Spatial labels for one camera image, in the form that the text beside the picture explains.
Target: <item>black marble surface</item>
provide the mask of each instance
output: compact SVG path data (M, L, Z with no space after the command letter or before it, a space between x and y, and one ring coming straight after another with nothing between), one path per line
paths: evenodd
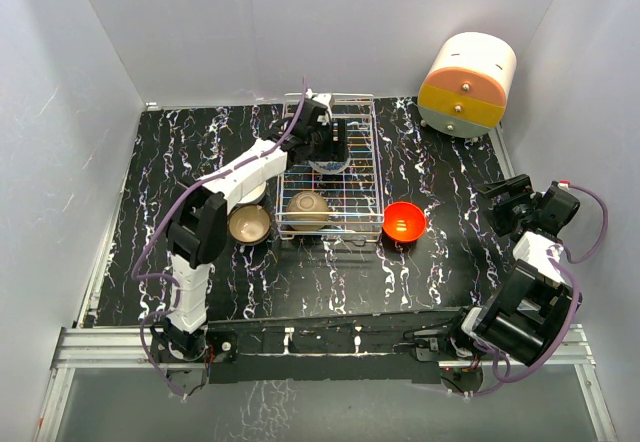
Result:
M87 325L137 325L166 308L169 288L131 279L133 264L183 177L210 173L253 145L280 105L145 112L135 142L97 313ZM412 98L376 99L384 203L425 209L429 228L411 246L298 237L272 230L255 247L227 243L210 277L209 318L329 315L457 307L486 301L510 269L474 184L502 178L488 136L461 140L421 128ZM273 211L275 180L263 205ZM162 238L147 269L168 271Z

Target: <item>red bowl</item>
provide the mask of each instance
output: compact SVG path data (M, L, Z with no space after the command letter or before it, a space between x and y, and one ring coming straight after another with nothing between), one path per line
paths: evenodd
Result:
M427 219L417 205L394 202L384 209L382 229L397 242L414 242L422 237L427 229Z

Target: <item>orange and white container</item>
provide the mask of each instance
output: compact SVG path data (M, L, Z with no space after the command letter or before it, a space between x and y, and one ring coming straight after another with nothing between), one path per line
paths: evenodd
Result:
M418 93L425 122L457 137L478 137L504 115L516 54L505 41L465 32L447 40Z

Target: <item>wire rack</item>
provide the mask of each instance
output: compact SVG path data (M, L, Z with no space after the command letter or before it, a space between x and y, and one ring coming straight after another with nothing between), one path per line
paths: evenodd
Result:
M382 183L376 142L373 96L334 94L334 119L345 119L349 145L349 166L340 174L316 172L309 164L291 167L278 177L276 224L283 240L296 235L323 235L341 240L376 242L382 231ZM292 117L300 94L286 94L283 117ZM329 212L287 213L295 194L312 191L327 201ZM328 217L319 229L315 217ZM311 230L299 230L308 226Z

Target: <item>brown bowl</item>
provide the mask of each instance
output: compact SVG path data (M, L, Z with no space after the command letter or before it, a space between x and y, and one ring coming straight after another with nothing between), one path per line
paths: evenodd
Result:
M307 222L318 221L321 224L289 224L293 230L315 232L323 228L329 220L329 214L318 212L329 212L327 201L320 194L311 191L298 192L294 195L287 205L287 212L304 212L294 215L288 215L287 221Z
M244 245L256 245L269 236L271 217L259 205L245 205L229 217L231 236Z

